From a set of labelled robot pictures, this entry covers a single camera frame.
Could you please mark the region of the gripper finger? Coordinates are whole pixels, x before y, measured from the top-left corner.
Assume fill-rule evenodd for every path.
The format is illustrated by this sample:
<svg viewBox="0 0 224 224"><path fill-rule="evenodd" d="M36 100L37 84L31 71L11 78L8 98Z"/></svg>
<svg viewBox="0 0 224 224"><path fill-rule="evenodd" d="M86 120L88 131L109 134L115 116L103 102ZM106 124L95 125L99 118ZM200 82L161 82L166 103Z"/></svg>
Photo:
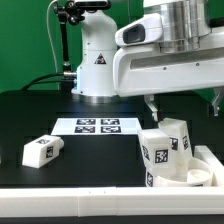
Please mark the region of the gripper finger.
<svg viewBox="0 0 224 224"><path fill-rule="evenodd" d="M209 111L213 116L217 116L219 114L219 104L224 98L224 87L217 87L214 89L214 97L211 101L211 105L209 106Z"/></svg>

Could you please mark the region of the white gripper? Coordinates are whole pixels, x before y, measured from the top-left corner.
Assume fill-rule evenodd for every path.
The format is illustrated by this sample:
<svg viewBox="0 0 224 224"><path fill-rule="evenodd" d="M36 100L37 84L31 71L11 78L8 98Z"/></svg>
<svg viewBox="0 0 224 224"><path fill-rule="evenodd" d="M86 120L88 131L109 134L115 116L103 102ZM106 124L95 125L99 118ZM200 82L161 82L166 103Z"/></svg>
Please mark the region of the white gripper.
<svg viewBox="0 0 224 224"><path fill-rule="evenodd" d="M114 57L113 80L120 96L145 95L158 123L158 108L150 94L224 86L224 33L200 39L198 50L161 54L156 44L121 48Z"/></svg>

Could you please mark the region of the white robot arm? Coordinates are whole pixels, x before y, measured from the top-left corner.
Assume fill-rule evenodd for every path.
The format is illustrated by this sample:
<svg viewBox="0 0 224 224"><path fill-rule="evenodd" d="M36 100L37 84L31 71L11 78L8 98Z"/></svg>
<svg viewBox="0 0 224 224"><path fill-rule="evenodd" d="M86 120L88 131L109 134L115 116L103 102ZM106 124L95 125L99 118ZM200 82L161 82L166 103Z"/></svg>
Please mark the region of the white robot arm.
<svg viewBox="0 0 224 224"><path fill-rule="evenodd" d="M158 117L154 96L212 88L210 109L224 98L224 17L208 0L143 0L143 16L116 27L109 0L74 0L84 15L83 59L75 94L91 102L142 96Z"/></svg>

